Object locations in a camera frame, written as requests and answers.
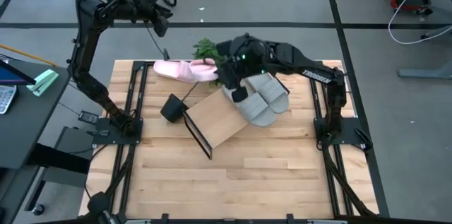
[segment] wooden tabletop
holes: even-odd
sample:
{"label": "wooden tabletop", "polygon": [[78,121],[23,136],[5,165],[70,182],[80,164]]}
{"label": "wooden tabletop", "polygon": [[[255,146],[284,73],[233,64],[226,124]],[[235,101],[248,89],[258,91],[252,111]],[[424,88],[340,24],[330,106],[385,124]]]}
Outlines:
{"label": "wooden tabletop", "polygon": [[[110,97],[124,107],[133,61],[114,64]],[[340,61],[324,61],[342,68]],[[126,215],[128,218],[332,218],[325,165],[316,149],[314,104],[309,80],[298,75],[278,78],[290,90],[290,108],[269,127],[247,125],[213,151],[209,160],[183,122],[170,124],[160,114],[168,96],[183,98],[192,86],[148,72],[143,99],[143,138],[136,148]],[[194,89],[185,103],[192,107],[218,88],[207,83]],[[134,94],[132,107],[136,106]],[[350,94],[344,117],[355,112]],[[116,146],[108,146],[92,161],[87,188],[104,191],[111,179]],[[341,146],[347,180],[357,195],[378,212],[364,153]],[[336,183],[341,213],[345,207]],[[115,208],[119,207],[117,190]],[[85,194],[80,214],[87,212]]]}

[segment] stapler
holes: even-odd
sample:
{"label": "stapler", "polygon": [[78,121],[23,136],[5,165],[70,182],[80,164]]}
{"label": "stapler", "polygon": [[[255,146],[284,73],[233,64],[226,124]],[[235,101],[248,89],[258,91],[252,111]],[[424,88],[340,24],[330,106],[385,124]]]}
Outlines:
{"label": "stapler", "polygon": [[31,90],[34,95],[39,97],[57,78],[58,74],[55,71],[47,69],[44,73],[35,78],[35,85],[27,86],[27,88],[28,90]]}

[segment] gray sandal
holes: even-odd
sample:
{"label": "gray sandal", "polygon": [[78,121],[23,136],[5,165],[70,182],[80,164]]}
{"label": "gray sandal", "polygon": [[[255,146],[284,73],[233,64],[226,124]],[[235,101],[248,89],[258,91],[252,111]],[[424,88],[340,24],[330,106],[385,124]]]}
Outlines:
{"label": "gray sandal", "polygon": [[282,114],[289,109],[289,96],[281,83],[269,73],[250,76],[244,79],[267,102],[276,114]]}
{"label": "gray sandal", "polygon": [[[276,120],[276,115],[268,106],[266,101],[258,94],[254,93],[249,86],[245,86],[248,91],[248,97],[241,101],[234,103],[239,109],[242,116],[251,124],[256,126],[268,126]],[[222,87],[223,92],[232,101],[232,92],[225,86]]]}

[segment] floor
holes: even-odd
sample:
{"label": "floor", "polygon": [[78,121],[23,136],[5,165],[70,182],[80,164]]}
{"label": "floor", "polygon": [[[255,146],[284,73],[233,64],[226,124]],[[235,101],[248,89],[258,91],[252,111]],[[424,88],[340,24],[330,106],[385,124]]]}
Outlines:
{"label": "floor", "polygon": [[[65,66],[71,38],[77,34],[74,0],[0,0],[0,43]],[[355,71],[361,101],[374,142],[388,211],[395,218],[452,221],[452,113],[450,82],[402,79],[399,68],[436,68],[451,59],[452,42],[444,36],[418,45],[399,45],[385,30],[393,15],[389,0],[178,0],[170,19],[175,24],[157,40],[171,58],[191,57],[191,47],[203,37],[228,40],[250,33],[289,42],[311,59],[344,59]],[[433,24],[452,23],[451,0],[432,0],[428,18],[402,12],[394,35],[418,40]],[[15,58],[16,54],[1,51]],[[148,33],[119,25],[102,34],[92,74],[108,84],[115,59],[159,59]],[[73,88],[61,103],[80,112],[100,108]],[[71,111],[58,105],[40,142],[52,146],[63,126],[84,127]],[[16,223],[74,218],[82,189],[49,184],[39,217],[20,212]]]}

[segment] green object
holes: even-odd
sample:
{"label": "green object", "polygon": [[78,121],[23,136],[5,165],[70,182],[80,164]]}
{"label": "green object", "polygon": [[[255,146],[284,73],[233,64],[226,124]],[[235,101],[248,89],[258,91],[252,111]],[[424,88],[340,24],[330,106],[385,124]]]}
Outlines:
{"label": "green object", "polygon": [[[212,58],[217,65],[226,61],[226,58],[218,54],[215,43],[207,37],[200,40],[193,47],[196,48],[196,52],[193,54],[195,59]],[[216,86],[220,84],[219,80],[215,80],[211,83]]]}
{"label": "green object", "polygon": [[37,97],[41,96],[48,87],[58,78],[58,74],[47,69],[44,73],[35,78],[36,84],[33,86],[27,86],[28,90],[31,90]]}

